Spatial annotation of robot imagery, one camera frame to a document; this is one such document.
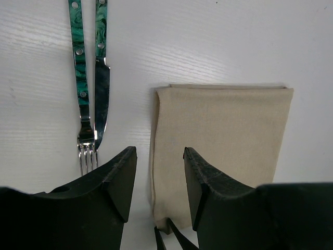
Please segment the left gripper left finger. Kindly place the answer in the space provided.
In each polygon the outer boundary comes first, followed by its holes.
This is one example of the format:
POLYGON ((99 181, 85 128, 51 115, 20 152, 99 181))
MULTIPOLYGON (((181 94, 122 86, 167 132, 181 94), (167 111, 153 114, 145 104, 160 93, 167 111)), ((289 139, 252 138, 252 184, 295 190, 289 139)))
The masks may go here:
POLYGON ((137 153, 49 193, 1 188, 1 249, 119 249, 129 219, 137 153))

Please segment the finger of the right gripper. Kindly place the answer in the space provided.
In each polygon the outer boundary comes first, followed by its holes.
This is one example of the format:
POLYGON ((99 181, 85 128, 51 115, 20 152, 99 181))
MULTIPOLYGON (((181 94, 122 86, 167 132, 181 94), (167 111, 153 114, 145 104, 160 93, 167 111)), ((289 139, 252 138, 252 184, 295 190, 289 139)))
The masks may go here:
POLYGON ((176 236, 182 250, 199 250, 199 248, 193 244, 188 238, 186 238, 176 227, 176 225, 173 223, 173 221, 168 218, 166 220, 168 226, 171 228, 172 232, 176 236))
POLYGON ((154 227, 154 233, 155 233, 157 250, 166 250, 163 238, 160 234, 160 230, 157 227, 154 227))

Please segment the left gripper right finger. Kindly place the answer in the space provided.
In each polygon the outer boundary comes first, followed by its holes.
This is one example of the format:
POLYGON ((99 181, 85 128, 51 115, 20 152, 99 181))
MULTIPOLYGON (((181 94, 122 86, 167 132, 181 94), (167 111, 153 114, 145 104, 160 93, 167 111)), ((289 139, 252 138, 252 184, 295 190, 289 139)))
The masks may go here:
POLYGON ((332 249, 332 184, 247 186, 184 150, 200 249, 332 249))

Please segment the silver fork teal handle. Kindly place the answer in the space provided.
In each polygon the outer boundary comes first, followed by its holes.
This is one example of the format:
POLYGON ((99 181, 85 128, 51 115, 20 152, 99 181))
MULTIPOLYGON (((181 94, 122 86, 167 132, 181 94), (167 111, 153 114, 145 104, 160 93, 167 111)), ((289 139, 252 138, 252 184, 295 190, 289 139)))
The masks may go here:
POLYGON ((83 16, 81 1, 68 1, 75 71, 76 95, 80 112, 80 131, 77 147, 80 174, 83 176, 94 169, 95 136, 89 110, 83 16))

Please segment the beige cloth napkin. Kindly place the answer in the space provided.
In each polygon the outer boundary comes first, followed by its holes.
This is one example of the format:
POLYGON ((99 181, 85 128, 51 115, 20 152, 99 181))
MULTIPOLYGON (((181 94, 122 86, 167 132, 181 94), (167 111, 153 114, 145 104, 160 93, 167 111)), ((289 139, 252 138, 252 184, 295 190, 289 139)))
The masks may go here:
POLYGON ((208 163, 248 186, 271 183, 294 90, 279 85, 172 84, 155 90, 150 141, 151 209, 191 225, 183 152, 194 148, 208 163))

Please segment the silver knife teal handle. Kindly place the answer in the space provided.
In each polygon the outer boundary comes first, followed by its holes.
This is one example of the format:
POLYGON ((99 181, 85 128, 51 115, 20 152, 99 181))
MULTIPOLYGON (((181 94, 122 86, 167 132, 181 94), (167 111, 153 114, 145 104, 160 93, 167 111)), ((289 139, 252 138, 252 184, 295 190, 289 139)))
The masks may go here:
POLYGON ((95 13, 95 150, 101 145, 107 125, 110 67, 106 64, 108 1, 96 1, 95 13))

